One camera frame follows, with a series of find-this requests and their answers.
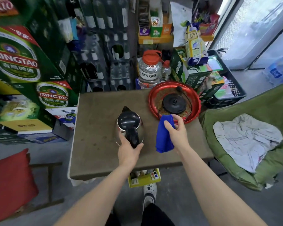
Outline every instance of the green chair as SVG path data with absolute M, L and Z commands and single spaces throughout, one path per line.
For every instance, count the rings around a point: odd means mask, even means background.
M 200 114 L 204 134 L 215 158 L 237 181 L 249 189 L 261 191 L 270 179 L 283 170 L 283 141 L 267 153 L 258 165 L 256 174 L 251 174 L 237 166 L 220 145 L 213 131 L 216 121 L 231 121 L 243 113 L 276 126 L 283 135 L 283 84 L 247 101 Z

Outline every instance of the red cap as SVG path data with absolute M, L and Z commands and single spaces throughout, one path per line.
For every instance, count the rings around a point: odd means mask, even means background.
M 147 50 L 144 52 L 142 56 L 142 60 L 147 65 L 156 65 L 161 60 L 160 55 L 158 53 L 161 54 L 161 51 Z
M 162 66 L 165 67 L 165 68 L 170 67 L 170 60 L 166 60 L 166 61 L 162 64 Z

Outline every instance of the table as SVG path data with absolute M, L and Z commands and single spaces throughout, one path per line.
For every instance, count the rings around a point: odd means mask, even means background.
M 150 90 L 91 92 L 81 94 L 72 145 L 69 176 L 89 180 L 108 175 L 118 166 L 118 145 L 114 139 L 116 119 L 124 106 L 143 120 L 144 147 L 134 170 L 181 165 L 174 151 L 158 153 L 155 148 L 159 120 L 150 112 L 147 97 Z M 186 124 L 191 147 L 204 160 L 214 158 L 197 119 Z

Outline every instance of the foot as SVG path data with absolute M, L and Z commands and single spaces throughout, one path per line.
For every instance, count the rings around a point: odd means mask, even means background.
M 143 210 L 151 203 L 155 204 L 157 194 L 157 185 L 156 183 L 151 183 L 144 186 L 144 202 Z

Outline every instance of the kettle spout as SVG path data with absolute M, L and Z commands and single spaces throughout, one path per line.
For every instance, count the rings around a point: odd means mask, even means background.
M 128 112 L 128 111 L 131 111 L 127 106 L 124 106 L 123 110 L 122 110 L 122 113 L 123 112 Z

